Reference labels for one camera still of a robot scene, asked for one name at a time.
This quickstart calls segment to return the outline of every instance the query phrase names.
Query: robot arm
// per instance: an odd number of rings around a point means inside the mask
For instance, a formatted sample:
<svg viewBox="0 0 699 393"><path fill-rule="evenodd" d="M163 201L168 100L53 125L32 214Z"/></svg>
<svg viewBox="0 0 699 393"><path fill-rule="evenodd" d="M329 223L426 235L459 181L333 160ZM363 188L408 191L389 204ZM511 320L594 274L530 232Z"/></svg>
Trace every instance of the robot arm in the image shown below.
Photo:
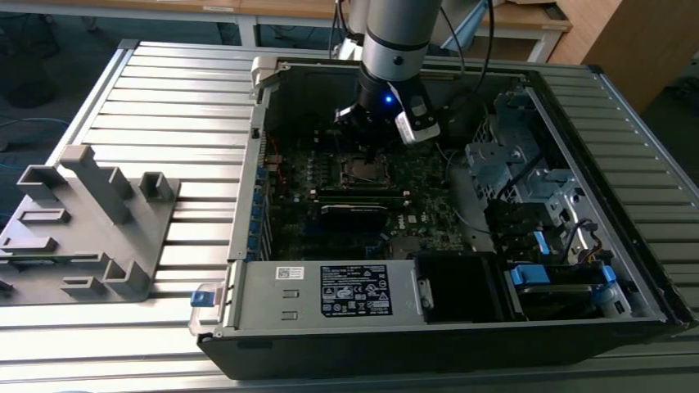
<svg viewBox="0 0 699 393"><path fill-rule="evenodd" d="M431 100L419 80L440 6L442 0L352 1L348 33L364 47L360 90L357 103L339 112L336 119L340 124L359 128L353 132L367 146L383 142L377 124L389 123L387 128L397 129L405 144L440 134Z"/></svg>

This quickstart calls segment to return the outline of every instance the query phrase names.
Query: wooden table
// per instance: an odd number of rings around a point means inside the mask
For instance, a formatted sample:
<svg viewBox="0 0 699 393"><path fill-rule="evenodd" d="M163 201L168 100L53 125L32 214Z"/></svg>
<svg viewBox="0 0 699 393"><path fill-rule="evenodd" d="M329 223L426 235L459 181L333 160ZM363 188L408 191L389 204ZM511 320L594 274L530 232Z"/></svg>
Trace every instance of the wooden table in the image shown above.
<svg viewBox="0 0 699 393"><path fill-rule="evenodd" d="M0 11L99 16L135 19L195 20L236 23L244 47L259 44L259 25L328 28L335 13L333 0L8 0ZM530 61L546 61L568 21L552 20L539 6L506 3L495 9L498 38L535 40ZM487 37L488 20L476 36Z"/></svg>
<svg viewBox="0 0 699 393"><path fill-rule="evenodd" d="M240 0L3 0L0 11L235 23L239 3Z"/></svg>
<svg viewBox="0 0 699 393"><path fill-rule="evenodd" d="M333 0L240 0L236 14L243 46L257 45L257 25L329 27L333 13ZM488 24L486 17L476 36L488 36ZM518 6L508 2L495 8L495 37L536 41L528 61L548 60L558 40L571 26L567 20L552 20L538 5Z"/></svg>

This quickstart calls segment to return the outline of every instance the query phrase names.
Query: blue latch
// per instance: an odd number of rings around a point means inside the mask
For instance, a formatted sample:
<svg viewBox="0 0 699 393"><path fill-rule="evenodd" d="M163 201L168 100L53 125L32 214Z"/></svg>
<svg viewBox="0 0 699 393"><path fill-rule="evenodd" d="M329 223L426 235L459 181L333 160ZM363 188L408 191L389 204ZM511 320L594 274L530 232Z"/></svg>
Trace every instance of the blue latch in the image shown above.
<svg viewBox="0 0 699 393"><path fill-rule="evenodd" d="M536 231L534 233L534 237L536 238L536 242L539 243L539 249L542 250L542 254L544 255L551 254L551 250L548 249L548 244L546 244L544 233L540 231Z"/></svg>
<svg viewBox="0 0 699 393"><path fill-rule="evenodd" d="M607 280L607 282L616 281L616 274L614 273L614 269L611 266L602 267L602 274L604 274L604 279Z"/></svg>
<svg viewBox="0 0 699 393"><path fill-rule="evenodd" d="M515 285L551 284L542 264L520 264L510 270L510 276Z"/></svg>
<svg viewBox="0 0 699 393"><path fill-rule="evenodd" d="M189 304L192 307L213 307L216 294L208 291L193 291Z"/></svg>

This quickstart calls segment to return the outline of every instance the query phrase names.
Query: aluminum table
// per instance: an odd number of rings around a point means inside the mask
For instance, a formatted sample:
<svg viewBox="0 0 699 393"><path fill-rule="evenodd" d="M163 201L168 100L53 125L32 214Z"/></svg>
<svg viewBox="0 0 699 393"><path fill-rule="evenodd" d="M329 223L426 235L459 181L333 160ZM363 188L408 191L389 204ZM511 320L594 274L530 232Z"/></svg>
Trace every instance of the aluminum table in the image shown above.
<svg viewBox="0 0 699 393"><path fill-rule="evenodd" d="M464 386L491 391L691 387L699 382L699 330L628 346L574 366L341 380L236 382L189 334L189 294L224 277L227 244L253 101L249 67L260 55L324 52L124 42L49 157L92 145L127 177L161 171L183 186L151 296L143 303L0 308L0 391L337 391ZM456 59L430 62L456 64ZM536 69L587 143L659 260L699 307L699 192L618 94L582 66L499 62ZM203 315L215 324L213 314Z"/></svg>

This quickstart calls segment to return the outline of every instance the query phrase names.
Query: warning label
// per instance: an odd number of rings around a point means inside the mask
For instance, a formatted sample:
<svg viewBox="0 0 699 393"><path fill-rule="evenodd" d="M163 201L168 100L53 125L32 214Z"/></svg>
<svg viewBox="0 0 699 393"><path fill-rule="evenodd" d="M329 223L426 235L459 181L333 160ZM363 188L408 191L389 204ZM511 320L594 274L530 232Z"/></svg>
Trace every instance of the warning label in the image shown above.
<svg viewBox="0 0 699 393"><path fill-rule="evenodd" d="M327 318L392 315L385 264L321 266L320 297Z"/></svg>

